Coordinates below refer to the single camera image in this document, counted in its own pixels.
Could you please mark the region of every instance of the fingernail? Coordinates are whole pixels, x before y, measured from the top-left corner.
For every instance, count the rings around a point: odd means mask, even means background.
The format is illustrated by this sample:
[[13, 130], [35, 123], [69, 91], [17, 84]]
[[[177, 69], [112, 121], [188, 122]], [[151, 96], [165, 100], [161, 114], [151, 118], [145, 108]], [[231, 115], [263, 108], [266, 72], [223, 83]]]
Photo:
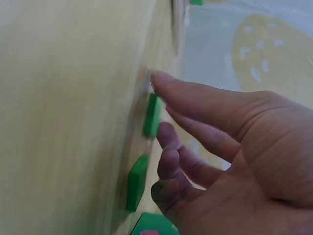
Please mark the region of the fingernail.
[[162, 85], [163, 83], [172, 81], [173, 77], [165, 72], [162, 71], [155, 71], [152, 75], [151, 75], [151, 84], [152, 86], [156, 85], [156, 84], [160, 84]]

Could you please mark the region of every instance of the light wooden surface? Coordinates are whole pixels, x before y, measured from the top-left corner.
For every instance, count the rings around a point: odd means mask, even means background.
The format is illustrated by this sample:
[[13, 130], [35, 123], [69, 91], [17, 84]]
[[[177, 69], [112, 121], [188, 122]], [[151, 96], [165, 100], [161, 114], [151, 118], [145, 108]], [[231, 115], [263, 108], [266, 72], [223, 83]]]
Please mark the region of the light wooden surface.
[[128, 234], [145, 74], [179, 64], [169, 2], [4, 0], [0, 20], [0, 234]]

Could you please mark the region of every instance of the skin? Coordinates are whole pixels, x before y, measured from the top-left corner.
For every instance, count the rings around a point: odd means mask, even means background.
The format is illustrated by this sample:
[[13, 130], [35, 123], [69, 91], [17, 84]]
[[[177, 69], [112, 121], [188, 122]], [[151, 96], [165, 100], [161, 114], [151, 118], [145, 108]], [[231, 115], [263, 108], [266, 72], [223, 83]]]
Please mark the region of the skin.
[[[181, 235], [313, 234], [313, 111], [272, 92], [241, 93], [155, 72], [167, 111], [211, 153], [210, 166], [162, 123], [152, 198]], [[193, 187], [200, 185], [204, 190]]]

